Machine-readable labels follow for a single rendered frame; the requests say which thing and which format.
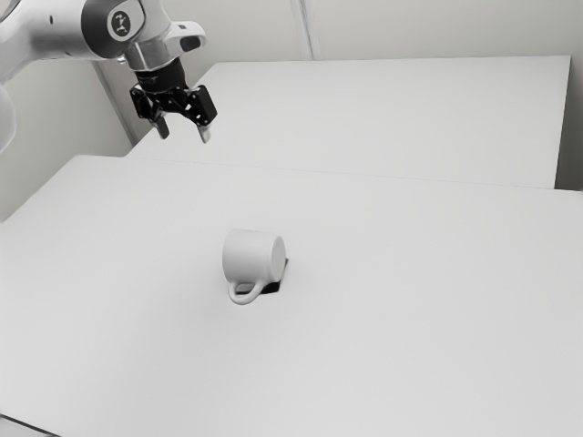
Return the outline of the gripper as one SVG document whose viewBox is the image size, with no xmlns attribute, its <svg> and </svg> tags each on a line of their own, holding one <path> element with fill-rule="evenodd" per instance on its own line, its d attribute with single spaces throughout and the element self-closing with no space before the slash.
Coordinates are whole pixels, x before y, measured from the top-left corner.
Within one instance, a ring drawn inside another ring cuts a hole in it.
<svg viewBox="0 0 583 437">
<path fill-rule="evenodd" d="M 139 118 L 147 120 L 158 131 L 161 139 L 169 137 L 164 111 L 190 120 L 196 125 L 202 142 L 210 141 L 210 125 L 217 116 L 217 108 L 205 86 L 189 88 L 180 61 L 172 61 L 156 71 L 137 71 L 136 77 L 138 83 L 129 91 L 134 108 Z M 162 93 L 160 105 L 152 102 L 147 93 Z"/>
</svg>

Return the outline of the white ceramic mug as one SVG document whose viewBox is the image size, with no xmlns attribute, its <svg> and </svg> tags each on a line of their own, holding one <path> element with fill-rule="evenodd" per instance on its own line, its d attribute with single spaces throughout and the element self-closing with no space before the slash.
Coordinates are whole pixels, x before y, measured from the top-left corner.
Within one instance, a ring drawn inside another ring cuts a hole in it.
<svg viewBox="0 0 583 437">
<path fill-rule="evenodd" d="M 222 249 L 228 295 L 237 305 L 256 300 L 263 289 L 281 281 L 287 253 L 281 236 L 258 230 L 232 229 Z"/>
</svg>

